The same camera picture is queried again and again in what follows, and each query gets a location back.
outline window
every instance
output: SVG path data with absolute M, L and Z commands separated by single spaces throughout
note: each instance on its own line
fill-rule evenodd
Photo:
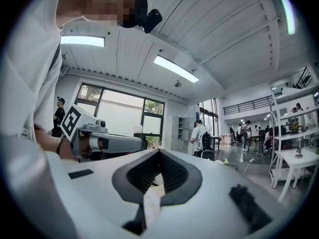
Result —
M 83 84 L 75 104 L 105 120 L 111 134 L 134 136 L 134 127 L 142 125 L 148 148 L 156 148 L 161 142 L 164 114 L 161 102 Z
M 144 112 L 163 115 L 163 111 L 164 111 L 163 104 L 150 101 L 150 100 L 145 100 Z
M 88 114 L 95 116 L 101 93 L 102 88 L 82 85 L 75 104 L 85 110 Z
M 218 115 L 216 99 L 209 99 L 199 105 L 199 118 L 203 124 L 209 129 L 210 135 L 218 135 Z
M 104 90 L 96 117 L 105 120 L 108 132 L 134 136 L 134 127 L 141 125 L 143 98 Z

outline cabinet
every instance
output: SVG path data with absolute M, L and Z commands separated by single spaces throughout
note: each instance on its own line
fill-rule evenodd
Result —
M 188 153 L 189 133 L 189 119 L 173 116 L 170 150 Z

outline small figurine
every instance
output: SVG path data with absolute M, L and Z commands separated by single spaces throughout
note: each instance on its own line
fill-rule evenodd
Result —
M 297 148 L 297 154 L 295 155 L 295 158 L 303 158 L 303 155 L 301 154 L 301 148 Z

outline man in black shirt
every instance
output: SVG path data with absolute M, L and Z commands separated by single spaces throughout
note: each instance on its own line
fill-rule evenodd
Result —
M 64 104 L 65 104 L 65 100 L 63 98 L 59 98 L 59 101 L 57 103 L 58 109 L 56 110 L 53 116 L 54 128 L 52 129 L 52 136 L 54 137 L 61 137 L 62 135 L 62 129 L 60 128 L 60 125 L 65 116 L 65 111 L 63 107 Z

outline fluorescent light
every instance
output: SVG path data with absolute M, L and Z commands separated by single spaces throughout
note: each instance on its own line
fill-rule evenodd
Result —
M 295 16 L 293 7 L 289 0 L 281 0 L 286 14 L 287 31 L 288 34 L 294 34 L 296 32 Z
M 85 36 L 85 35 L 63 35 L 61 44 L 84 44 L 104 47 L 105 37 Z
M 185 69 L 179 67 L 178 65 L 174 64 L 173 62 L 167 60 L 166 58 L 163 58 L 161 56 L 157 56 L 156 59 L 154 60 L 154 63 L 160 66 L 165 67 L 166 69 L 169 69 L 170 71 L 181 75 L 182 77 L 184 77 L 185 79 L 195 83 L 197 81 L 199 81 L 199 79 L 192 75 L 190 72 L 186 71 Z

